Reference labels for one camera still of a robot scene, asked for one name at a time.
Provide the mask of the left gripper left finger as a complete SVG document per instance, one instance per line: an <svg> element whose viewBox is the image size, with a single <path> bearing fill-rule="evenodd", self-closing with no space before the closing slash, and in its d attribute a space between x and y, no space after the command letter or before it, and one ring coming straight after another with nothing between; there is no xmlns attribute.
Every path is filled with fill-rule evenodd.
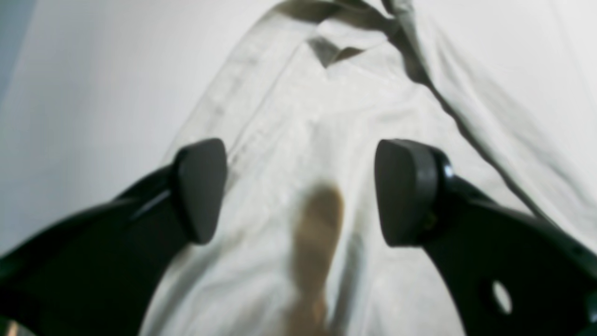
<svg viewBox="0 0 597 336"><path fill-rule="evenodd" d="M62 219L1 258L1 334L136 336L183 249L215 236L227 178L218 138L111 201Z"/></svg>

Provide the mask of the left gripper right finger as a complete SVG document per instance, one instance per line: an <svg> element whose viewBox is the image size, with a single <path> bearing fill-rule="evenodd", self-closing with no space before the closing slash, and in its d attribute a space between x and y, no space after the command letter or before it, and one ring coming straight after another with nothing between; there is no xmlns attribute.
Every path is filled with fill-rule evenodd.
<svg viewBox="0 0 597 336"><path fill-rule="evenodd" d="M437 147L381 140L375 190L386 244L425 251L468 336L596 334L595 253L496 203Z"/></svg>

